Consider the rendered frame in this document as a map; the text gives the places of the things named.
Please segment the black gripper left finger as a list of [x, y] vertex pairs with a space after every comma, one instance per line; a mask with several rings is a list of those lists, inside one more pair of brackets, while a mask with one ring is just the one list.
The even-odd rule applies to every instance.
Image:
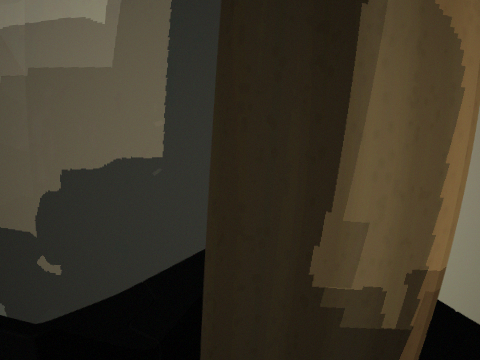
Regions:
[[0, 315], [0, 360], [200, 360], [205, 251], [55, 320]]

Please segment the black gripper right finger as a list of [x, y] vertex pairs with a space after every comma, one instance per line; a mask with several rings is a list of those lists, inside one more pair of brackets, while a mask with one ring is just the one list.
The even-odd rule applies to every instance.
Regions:
[[437, 300], [419, 360], [480, 360], [480, 324]]

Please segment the brown wooden board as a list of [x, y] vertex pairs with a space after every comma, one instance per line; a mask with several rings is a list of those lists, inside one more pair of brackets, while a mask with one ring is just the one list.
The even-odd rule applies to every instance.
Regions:
[[221, 0], [200, 360], [419, 360], [480, 0]]

